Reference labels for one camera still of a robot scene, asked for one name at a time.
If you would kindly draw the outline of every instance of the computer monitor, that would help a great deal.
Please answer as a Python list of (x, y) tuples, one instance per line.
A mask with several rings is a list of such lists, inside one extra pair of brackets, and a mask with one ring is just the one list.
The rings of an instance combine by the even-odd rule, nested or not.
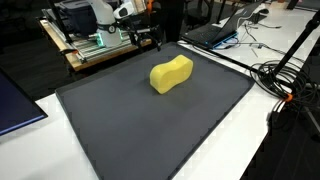
[(48, 117), (0, 68), (0, 136)]

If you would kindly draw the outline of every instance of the wooden table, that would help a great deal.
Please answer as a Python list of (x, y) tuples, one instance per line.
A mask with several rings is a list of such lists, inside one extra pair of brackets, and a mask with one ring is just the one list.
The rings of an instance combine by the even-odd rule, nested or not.
[[(58, 46), (59, 50), (68, 49), (66, 42), (64, 42), (59, 37), (57, 32), (55, 32), (53, 30), (53, 28), (48, 24), (48, 22), (46, 20), (40, 20), (40, 26), (48, 34), (48, 36), (52, 39), (52, 41)], [(144, 46), (147, 46), (150, 44), (151, 44), (151, 40), (147, 39), (141, 43), (141, 46), (144, 47)], [(69, 65), (72, 67), (72, 69), (75, 72), (78, 72), (80, 70), (89, 68), (89, 67), (96, 65), (98, 63), (110, 60), (112, 58), (115, 58), (117, 56), (120, 56), (122, 54), (126, 54), (128, 52), (131, 52), (131, 51), (134, 51), (137, 49), (138, 49), (137, 46), (132, 45), (132, 46), (129, 46), (125, 49), (120, 49), (119, 51), (115, 51), (112, 54), (108, 54), (108, 55), (100, 57), (94, 61), (88, 61), (86, 63), (81, 63), (81, 61), (78, 59), (78, 57), (72, 53), (66, 54), (65, 59), (69, 62)]]

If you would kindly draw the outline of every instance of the black mat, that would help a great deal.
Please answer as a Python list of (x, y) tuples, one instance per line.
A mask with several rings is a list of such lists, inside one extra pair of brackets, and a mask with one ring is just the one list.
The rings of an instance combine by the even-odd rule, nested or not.
[[(191, 77), (167, 94), (149, 84), (151, 69), (183, 54)], [(101, 179), (171, 179), (252, 87), (232, 69), (176, 44), (57, 90)]]

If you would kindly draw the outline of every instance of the table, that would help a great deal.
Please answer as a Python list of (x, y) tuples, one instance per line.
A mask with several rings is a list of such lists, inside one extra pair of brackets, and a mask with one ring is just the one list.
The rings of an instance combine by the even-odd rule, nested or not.
[[(287, 21), (294, 21), (297, 19), (297, 17), (292, 16), (294, 13), (301, 13), (308, 17), (311, 17), (313, 14), (311, 12), (293, 10), (292, 12), (284, 11), (283, 15), (291, 14), (289, 16), (291, 20)], [(308, 21), (308, 17), (303, 18), (303, 22)], [(293, 28), (289, 23), (285, 23), (283, 26), (282, 30), (286, 29), (286, 26)], [(288, 36), (292, 40), (286, 43), (283, 42), (283, 44), (288, 45), (283, 50), (287, 50), (290, 47), (299, 33), (298, 31), (297, 33), (288, 33)], [(260, 35), (256, 32), (255, 35), (257, 39), (259, 39), (259, 36), (265, 37), (263, 33)], [(269, 43), (268, 45), (279, 48), (277, 44)], [(313, 41), (307, 41), (304, 44), (304, 50), (301, 51), (303, 54), (300, 56), (306, 58), (307, 56), (305, 55), (308, 54), (313, 45)], [(238, 55), (235, 55), (235, 53), (230, 54), (232, 51), (229, 50), (221, 53), (226, 53), (232, 57), (239, 56), (240, 60), (243, 55), (247, 58), (255, 57), (251, 50), (245, 50), (245, 46), (242, 48), (244, 48), (243, 51), (245, 52), (234, 49), (234, 52), (238, 53)], [(210, 58), (248, 74), (247, 70), (234, 64), (212, 56)], [(247, 64), (255, 62), (260, 62), (260, 59), (255, 57), (254, 59), (247, 59), (245, 61)], [(198, 148), (197, 152), (188, 160), (174, 179), (240, 179), (268, 132), (268, 113), (276, 102), (278, 100), (275, 97), (271, 97), (257, 87), (257, 85), (254, 85)], [(0, 161), (5, 162), (0, 164), (0, 178), (10, 180), (48, 178), (97, 179), (56, 95), (53, 94), (45, 97), (37, 101), (37, 103), (48, 113), (49, 117), (47, 119), (0, 138)]]
[[(49, 24), (46, 20), (40, 20), (40, 26), (45, 31), (45, 33), (47, 33), (48, 36), (53, 40), (53, 42), (57, 45), (57, 47), (59, 48), (60, 51), (64, 50), (64, 49), (68, 49), (66, 42), (64, 42), (59, 37), (59, 35), (53, 30), (53, 28), (49, 26)], [(144, 47), (144, 46), (150, 45), (151, 43), (152, 43), (151, 40), (147, 39), (141, 43), (141, 46)], [(114, 51), (112, 54), (110, 54), (108, 56), (103, 56), (103, 57), (100, 57), (96, 60), (88, 61), (86, 63), (81, 63), (80, 60), (78, 59), (78, 57), (72, 53), (66, 54), (65, 59), (67, 60), (68, 64), (71, 66), (71, 68), (77, 72), (77, 71), (89, 68), (91, 66), (94, 66), (98, 63), (110, 60), (110, 59), (115, 58), (117, 56), (120, 56), (122, 54), (126, 54), (128, 52), (134, 51), (136, 49), (138, 49), (138, 47), (132, 45), (130, 47)]]

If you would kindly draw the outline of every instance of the sponge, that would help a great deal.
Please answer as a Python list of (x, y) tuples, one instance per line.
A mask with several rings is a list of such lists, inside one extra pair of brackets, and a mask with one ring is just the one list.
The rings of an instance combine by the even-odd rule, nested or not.
[(192, 60), (179, 55), (167, 63), (155, 66), (150, 73), (150, 84), (160, 94), (164, 94), (186, 81), (192, 73), (192, 68)]

